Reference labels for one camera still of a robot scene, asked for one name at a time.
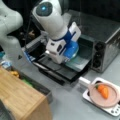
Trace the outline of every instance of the orange food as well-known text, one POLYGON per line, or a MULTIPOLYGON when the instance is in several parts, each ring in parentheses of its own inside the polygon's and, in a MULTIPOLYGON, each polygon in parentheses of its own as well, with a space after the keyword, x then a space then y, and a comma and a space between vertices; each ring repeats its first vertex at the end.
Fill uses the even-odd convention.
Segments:
POLYGON ((108 91, 108 87, 105 85, 97 85, 96 89, 98 90, 98 92, 102 95, 103 98, 108 99, 109 97, 109 91, 108 91))
POLYGON ((19 78, 19 73, 17 71, 10 71, 10 73, 19 78))

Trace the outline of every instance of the food item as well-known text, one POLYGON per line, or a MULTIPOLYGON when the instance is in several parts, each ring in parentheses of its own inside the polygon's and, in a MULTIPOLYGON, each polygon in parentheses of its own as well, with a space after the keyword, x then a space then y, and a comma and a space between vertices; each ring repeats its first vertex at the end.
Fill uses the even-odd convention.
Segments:
POLYGON ((109 97, 109 90, 108 90, 107 86, 105 86, 103 84, 96 85, 96 89, 102 95, 103 98, 108 99, 108 97, 109 97))
POLYGON ((27 85, 33 87, 33 85, 32 85, 28 80, 26 80, 26 79, 22 79, 22 81, 23 81, 24 83, 26 83, 27 85))
POLYGON ((19 73, 17 71, 10 71, 10 73, 14 76, 16 76, 17 78, 20 77, 19 73))

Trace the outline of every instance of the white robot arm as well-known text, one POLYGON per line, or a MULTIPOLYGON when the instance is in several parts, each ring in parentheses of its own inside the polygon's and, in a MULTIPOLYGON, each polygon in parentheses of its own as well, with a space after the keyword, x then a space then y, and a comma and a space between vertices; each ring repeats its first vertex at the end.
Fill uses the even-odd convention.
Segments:
POLYGON ((42 0, 33 9, 33 15, 49 34, 46 49, 52 60, 58 64, 73 58, 79 46, 81 31, 75 22, 68 28, 62 17, 63 0, 42 0))
POLYGON ((4 2, 0 0, 0 45, 6 54, 6 60, 13 64, 18 63, 21 58, 26 58, 18 39, 13 36, 8 36, 8 34, 17 30, 22 25, 22 16, 18 12, 8 8, 4 2))

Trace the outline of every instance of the blue light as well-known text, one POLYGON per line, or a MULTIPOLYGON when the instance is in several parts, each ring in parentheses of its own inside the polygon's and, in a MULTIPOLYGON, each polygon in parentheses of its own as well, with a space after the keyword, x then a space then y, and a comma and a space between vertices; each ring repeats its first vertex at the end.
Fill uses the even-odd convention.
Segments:
POLYGON ((42 7, 42 10, 43 10, 43 11, 44 11, 44 10, 46 10, 46 7, 45 7, 45 6, 43 6, 43 7, 42 7))

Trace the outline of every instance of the wooden box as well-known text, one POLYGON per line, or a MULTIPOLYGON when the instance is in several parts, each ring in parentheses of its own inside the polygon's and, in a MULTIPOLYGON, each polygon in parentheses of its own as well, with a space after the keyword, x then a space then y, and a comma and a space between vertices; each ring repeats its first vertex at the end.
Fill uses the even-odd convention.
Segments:
POLYGON ((46 97, 1 67, 0 99, 16 120, 52 120, 46 97))

